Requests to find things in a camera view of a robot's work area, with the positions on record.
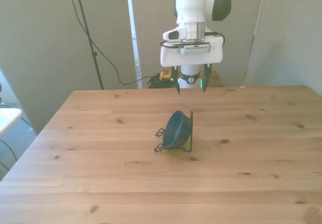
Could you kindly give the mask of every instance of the wooden table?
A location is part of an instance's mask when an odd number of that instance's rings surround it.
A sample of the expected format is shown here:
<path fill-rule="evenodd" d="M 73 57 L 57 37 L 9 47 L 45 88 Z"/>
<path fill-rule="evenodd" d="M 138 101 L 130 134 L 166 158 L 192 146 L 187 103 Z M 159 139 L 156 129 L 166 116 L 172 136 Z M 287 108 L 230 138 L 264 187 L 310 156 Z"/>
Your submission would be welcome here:
<path fill-rule="evenodd" d="M 154 153 L 176 110 L 193 152 Z M 0 183 L 1 224 L 321 224 L 306 87 L 73 92 Z"/>

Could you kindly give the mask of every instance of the wood knot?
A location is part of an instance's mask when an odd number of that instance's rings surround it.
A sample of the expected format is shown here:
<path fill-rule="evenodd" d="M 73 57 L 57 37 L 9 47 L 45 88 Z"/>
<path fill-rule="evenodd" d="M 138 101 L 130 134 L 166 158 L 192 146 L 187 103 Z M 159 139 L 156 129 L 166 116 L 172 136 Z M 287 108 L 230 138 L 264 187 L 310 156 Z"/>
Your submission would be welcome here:
<path fill-rule="evenodd" d="M 298 124 L 297 127 L 300 128 L 300 129 L 304 129 L 305 128 L 305 126 L 303 124 Z"/>
<path fill-rule="evenodd" d="M 258 120 L 255 116 L 253 116 L 253 115 L 251 115 L 251 114 L 246 114 L 245 116 L 246 116 L 247 118 L 251 119 L 251 120 L 254 120 L 254 121 L 257 121 L 257 120 Z"/>
<path fill-rule="evenodd" d="M 94 205 L 92 206 L 92 208 L 90 209 L 90 213 L 95 213 L 98 210 L 98 206 Z"/>
<path fill-rule="evenodd" d="M 294 102 L 287 102 L 292 107 L 297 107 L 297 105 Z"/>

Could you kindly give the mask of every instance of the carpet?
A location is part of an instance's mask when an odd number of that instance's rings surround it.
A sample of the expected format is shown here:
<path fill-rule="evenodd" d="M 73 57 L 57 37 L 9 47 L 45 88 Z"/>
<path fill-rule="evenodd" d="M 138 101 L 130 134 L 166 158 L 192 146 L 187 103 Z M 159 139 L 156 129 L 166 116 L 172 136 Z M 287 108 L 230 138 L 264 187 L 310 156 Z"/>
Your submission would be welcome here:
<path fill-rule="evenodd" d="M 20 108 L 18 103 L 8 103 L 8 106 L 12 108 Z M 25 122 L 19 120 L 4 136 L 1 137 L 15 152 L 17 158 L 26 151 L 29 145 L 36 138 L 36 134 L 31 127 L 29 127 Z M 9 169 L 16 163 L 10 150 L 0 142 L 0 161 L 4 163 Z M 5 167 L 0 165 L 0 181 L 7 174 Z"/>

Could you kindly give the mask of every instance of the white chair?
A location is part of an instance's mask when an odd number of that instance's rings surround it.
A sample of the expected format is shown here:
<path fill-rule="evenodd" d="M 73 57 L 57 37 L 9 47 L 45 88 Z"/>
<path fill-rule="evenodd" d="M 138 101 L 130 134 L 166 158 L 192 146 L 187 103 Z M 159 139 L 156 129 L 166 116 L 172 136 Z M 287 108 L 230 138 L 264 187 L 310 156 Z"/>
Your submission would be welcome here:
<path fill-rule="evenodd" d="M 18 109 L 18 108 L 10 108 L 7 104 L 5 103 L 1 103 L 1 98 L 0 98 L 0 106 L 5 106 L 6 108 L 0 108 L 0 138 L 16 123 L 18 122 L 20 119 L 23 119 L 24 122 L 26 122 L 28 125 L 29 122 L 27 122 L 24 118 L 23 118 L 23 112 L 22 110 Z M 9 146 L 9 144 L 7 144 L 5 141 L 3 141 L 2 139 L 0 139 L 0 142 L 2 142 L 5 146 L 8 147 L 8 149 L 11 151 L 11 153 L 13 154 L 15 160 L 17 161 L 18 158 L 15 154 L 15 152 L 13 151 L 13 149 Z M 9 168 L 0 161 L 0 165 L 4 166 L 7 170 L 9 170 Z"/>

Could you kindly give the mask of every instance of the wire bowl holder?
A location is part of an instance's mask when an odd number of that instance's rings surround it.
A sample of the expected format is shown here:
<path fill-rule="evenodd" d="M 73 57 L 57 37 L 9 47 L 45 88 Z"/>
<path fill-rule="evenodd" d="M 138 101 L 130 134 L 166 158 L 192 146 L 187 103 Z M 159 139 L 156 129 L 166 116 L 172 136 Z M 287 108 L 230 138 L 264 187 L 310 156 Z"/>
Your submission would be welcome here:
<path fill-rule="evenodd" d="M 162 150 L 183 150 L 186 153 L 192 152 L 192 130 L 193 130 L 193 112 L 190 113 L 190 119 L 182 112 L 175 112 L 167 123 L 166 128 L 160 128 L 156 136 L 163 138 L 154 151 L 161 153 Z M 190 148 L 187 150 L 183 147 L 190 137 Z"/>

